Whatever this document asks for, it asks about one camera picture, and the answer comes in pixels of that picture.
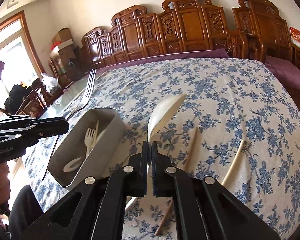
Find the brown wooden chopstick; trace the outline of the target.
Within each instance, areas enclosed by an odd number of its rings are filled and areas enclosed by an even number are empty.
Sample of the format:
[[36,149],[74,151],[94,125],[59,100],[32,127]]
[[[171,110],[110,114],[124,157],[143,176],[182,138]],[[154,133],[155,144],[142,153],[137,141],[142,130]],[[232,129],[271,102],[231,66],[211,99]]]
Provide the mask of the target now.
[[[172,177],[173,179],[180,179],[180,178],[183,178],[185,176],[185,170],[187,169],[187,167],[188,167],[188,165],[190,163],[190,159],[191,159],[192,152],[194,150],[194,145],[196,143],[197,135],[198,135],[198,128],[195,129],[193,140],[191,142],[189,154],[188,154],[188,157],[187,157],[184,169],[179,171],[177,177],[176,176]],[[164,225],[166,223],[166,220],[170,216],[173,207],[174,207],[174,200],[171,200],[171,202],[170,202],[170,204],[168,206],[167,213],[164,215],[162,221],[160,222],[160,225],[158,226],[156,232],[154,233],[155,236],[159,236],[162,233],[163,227],[164,227]]]

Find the white plastic fork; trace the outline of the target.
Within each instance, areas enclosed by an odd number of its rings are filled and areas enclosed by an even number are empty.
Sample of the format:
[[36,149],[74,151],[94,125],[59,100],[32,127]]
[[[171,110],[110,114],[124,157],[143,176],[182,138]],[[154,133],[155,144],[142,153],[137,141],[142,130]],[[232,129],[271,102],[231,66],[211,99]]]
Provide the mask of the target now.
[[85,153],[86,158],[88,157],[90,151],[92,150],[94,134],[95,134],[95,129],[93,129],[93,128],[87,129],[87,132],[86,132],[85,138],[84,138],[84,144],[87,148],[86,153]]

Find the large metal spoon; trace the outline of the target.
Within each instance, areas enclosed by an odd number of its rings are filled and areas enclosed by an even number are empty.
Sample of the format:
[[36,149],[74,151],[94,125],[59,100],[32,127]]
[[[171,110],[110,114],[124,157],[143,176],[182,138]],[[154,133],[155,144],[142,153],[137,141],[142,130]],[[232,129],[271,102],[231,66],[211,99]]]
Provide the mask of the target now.
[[83,159],[81,157],[76,158],[70,162],[68,162],[64,167],[63,167],[63,172],[68,173],[72,172],[76,169],[78,169],[83,163]]

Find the cream chopstick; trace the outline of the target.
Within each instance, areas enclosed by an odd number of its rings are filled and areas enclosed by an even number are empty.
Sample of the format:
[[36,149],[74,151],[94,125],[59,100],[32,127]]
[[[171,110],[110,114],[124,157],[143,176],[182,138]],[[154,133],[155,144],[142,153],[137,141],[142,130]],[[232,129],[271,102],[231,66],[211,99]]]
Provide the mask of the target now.
[[229,167],[229,169],[228,169],[228,171],[227,171],[227,173],[226,173],[226,175],[225,175],[225,177],[222,181],[223,186],[227,186],[229,184],[229,182],[231,180],[231,177],[235,172],[236,166],[239,163],[239,159],[242,155],[242,149],[243,149],[244,142],[245,142],[245,140],[242,139],[240,144],[239,144],[239,147],[238,147],[237,152],[234,156],[234,159],[232,160],[232,163],[231,163],[231,165],[230,165],[230,167]]

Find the metal fork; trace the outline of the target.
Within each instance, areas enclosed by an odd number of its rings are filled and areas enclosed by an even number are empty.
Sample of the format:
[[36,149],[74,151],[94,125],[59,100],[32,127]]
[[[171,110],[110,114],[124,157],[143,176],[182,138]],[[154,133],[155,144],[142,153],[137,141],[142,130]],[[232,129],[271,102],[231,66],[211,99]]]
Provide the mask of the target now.
[[[83,98],[81,98],[80,102],[76,105],[76,107],[66,116],[66,121],[70,120],[70,118],[77,112],[79,112],[80,110],[82,110],[83,108],[86,107],[86,105],[88,104],[92,93],[93,93],[93,89],[94,89],[94,83],[95,83],[95,76],[96,76],[96,72],[97,69],[92,69],[89,73],[89,77],[88,77],[88,81],[87,81],[87,85],[85,88],[85,93],[83,95]],[[42,173],[40,174],[41,177],[41,181],[43,181],[46,177],[47,171],[48,171],[48,165],[50,163],[52,154],[55,151],[56,145],[57,145],[57,141],[60,138],[60,135],[58,135],[54,140],[53,140],[53,145],[52,145],[52,149],[50,151],[50,153],[47,156],[47,162],[43,167]]]

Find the wooden dining chair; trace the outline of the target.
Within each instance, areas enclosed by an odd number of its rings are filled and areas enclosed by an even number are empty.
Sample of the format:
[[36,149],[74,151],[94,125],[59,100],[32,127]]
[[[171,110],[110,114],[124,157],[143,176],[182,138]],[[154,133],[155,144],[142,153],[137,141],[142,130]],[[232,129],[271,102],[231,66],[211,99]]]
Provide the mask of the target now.
[[45,87],[40,78],[31,84],[32,90],[23,100],[23,103],[16,112],[16,115],[30,115],[39,118],[47,110],[49,104],[46,101]]

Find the white plastic bag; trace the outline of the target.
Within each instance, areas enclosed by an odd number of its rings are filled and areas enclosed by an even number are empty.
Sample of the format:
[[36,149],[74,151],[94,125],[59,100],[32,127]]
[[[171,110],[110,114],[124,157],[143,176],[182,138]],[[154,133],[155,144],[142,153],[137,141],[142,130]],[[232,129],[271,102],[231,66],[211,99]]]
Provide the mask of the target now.
[[41,76],[42,83],[50,96],[55,95],[59,90],[61,90],[61,86],[59,85],[56,78],[48,76],[46,73],[41,73]]

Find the grey metal utensil tray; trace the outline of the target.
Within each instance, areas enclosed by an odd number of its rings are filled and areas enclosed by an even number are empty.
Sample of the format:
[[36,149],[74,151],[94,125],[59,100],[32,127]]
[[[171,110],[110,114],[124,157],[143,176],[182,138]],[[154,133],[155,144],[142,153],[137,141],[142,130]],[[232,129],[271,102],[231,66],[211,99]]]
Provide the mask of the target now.
[[57,147],[48,171],[68,191],[87,177],[100,177],[125,131],[116,109],[87,111]]

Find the blue floral tablecloth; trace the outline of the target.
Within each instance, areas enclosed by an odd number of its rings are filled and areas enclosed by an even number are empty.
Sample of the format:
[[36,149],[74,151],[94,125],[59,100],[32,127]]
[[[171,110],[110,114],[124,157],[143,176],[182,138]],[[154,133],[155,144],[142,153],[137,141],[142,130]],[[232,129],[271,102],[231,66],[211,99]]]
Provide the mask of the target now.
[[159,152],[183,170],[198,128],[185,171],[223,181],[244,139],[229,191],[281,239],[300,238],[300,111],[258,61],[179,59],[97,72],[86,110],[116,109],[126,126],[100,177],[141,150],[153,110],[175,94],[186,98],[153,137]]

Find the carved wooden sofa bench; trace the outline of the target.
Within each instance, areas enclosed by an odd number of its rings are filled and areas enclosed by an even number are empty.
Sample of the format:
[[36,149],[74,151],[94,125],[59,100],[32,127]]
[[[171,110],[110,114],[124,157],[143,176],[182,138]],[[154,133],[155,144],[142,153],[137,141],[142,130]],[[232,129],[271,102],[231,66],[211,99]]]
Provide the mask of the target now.
[[82,37],[81,58],[91,68],[150,56],[224,49],[230,57],[248,56],[248,38],[230,30],[223,7],[212,0],[164,0],[163,12],[134,5],[115,14],[108,31],[96,27]]

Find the red card on table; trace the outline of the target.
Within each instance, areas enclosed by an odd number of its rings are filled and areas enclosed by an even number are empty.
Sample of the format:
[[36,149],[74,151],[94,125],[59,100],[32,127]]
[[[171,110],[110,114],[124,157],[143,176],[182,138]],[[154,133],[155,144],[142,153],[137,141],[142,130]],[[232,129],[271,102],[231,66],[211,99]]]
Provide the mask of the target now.
[[300,47],[300,31],[292,26],[289,27],[292,42]]

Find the wooden door frame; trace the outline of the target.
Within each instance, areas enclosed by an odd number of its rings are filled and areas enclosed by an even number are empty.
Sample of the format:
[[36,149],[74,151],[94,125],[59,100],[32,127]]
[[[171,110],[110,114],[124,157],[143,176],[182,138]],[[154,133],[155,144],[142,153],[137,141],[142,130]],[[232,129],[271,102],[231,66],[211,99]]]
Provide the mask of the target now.
[[31,83],[44,71],[23,11],[0,23],[0,60],[5,64],[5,82]]

